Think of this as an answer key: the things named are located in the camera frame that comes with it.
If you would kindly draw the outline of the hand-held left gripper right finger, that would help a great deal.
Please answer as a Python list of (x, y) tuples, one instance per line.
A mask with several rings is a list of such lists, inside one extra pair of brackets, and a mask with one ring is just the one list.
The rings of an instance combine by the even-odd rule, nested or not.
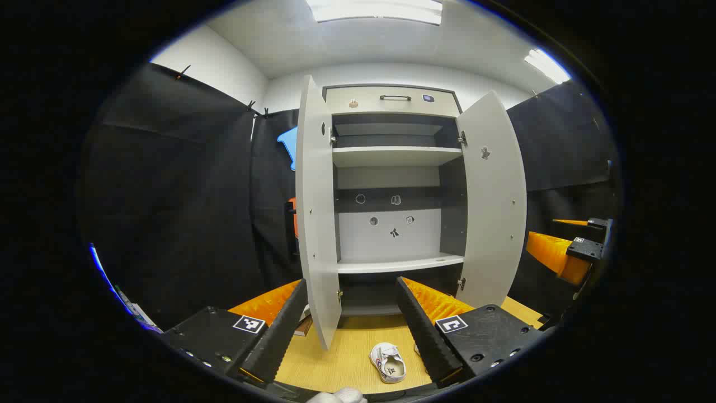
[(485, 378), (544, 341), (544, 332), (496, 304), (473, 308), (405, 277), (397, 306), (428, 375), (439, 388)]

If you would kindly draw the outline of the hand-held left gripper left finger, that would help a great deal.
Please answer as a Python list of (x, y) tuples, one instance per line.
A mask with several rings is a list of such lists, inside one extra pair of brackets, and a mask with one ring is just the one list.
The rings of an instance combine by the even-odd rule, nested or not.
[(307, 303), (307, 282), (296, 280), (230, 310), (207, 306), (161, 339), (213, 373), (266, 387), (275, 380)]

